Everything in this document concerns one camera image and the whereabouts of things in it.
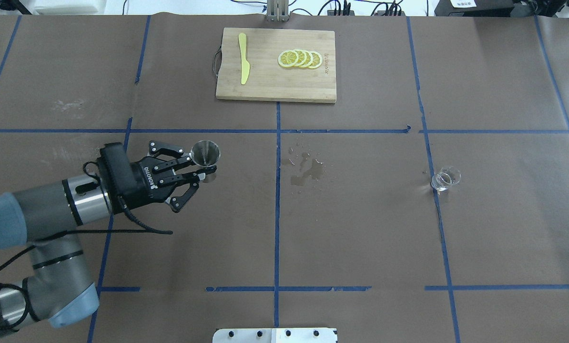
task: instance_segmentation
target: wooden cutting board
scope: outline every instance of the wooden cutting board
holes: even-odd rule
[[[250,73],[241,84],[238,34],[247,35]],[[283,68],[278,56],[284,50],[315,50],[323,63],[316,69]],[[286,29],[225,28],[217,99],[327,102],[336,101],[335,32]]]

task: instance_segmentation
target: glass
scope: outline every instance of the glass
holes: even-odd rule
[[[431,185],[439,192],[447,191],[460,182],[460,170],[448,165],[433,175]]]

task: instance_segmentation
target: yellow knife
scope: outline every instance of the yellow knife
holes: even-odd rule
[[[238,43],[240,43],[240,59],[242,61],[242,75],[240,83],[244,85],[248,80],[248,74],[250,72],[250,63],[248,63],[246,59],[246,33],[240,33],[238,35]]]

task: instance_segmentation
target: sliced lemon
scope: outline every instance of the sliced lemon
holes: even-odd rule
[[[300,68],[308,68],[312,65],[312,61],[315,60],[315,57],[308,50],[304,50],[304,54],[306,54],[308,58],[306,59],[306,63],[299,66]]]
[[[297,52],[294,50],[284,50],[278,56],[278,64],[280,67],[291,68],[297,63]]]
[[[316,51],[310,51],[309,54],[313,57],[312,63],[308,65],[308,69],[316,69],[322,65],[322,55]]]
[[[295,49],[294,51],[297,52],[297,63],[295,63],[295,66],[299,67],[300,65],[306,63],[308,56],[306,56],[304,53],[305,50]]]

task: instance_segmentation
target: robotic arm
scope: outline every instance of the robotic arm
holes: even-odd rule
[[[109,143],[100,149],[95,162],[84,165],[82,176],[1,195],[0,249],[28,247],[0,270],[29,252],[35,275],[16,284],[0,283],[0,337],[44,319],[60,328],[94,313],[99,299],[76,234],[172,234],[151,228],[130,210],[164,202],[179,212],[200,182],[214,178],[220,156],[219,146],[212,141],[199,141],[188,153],[179,146],[151,141],[149,154],[130,162],[121,143]],[[89,164],[97,166],[98,174],[86,170]],[[193,165],[200,169],[176,173]],[[182,196],[172,195],[176,187],[187,184],[189,189]],[[142,229],[76,230],[77,226],[122,212]]]

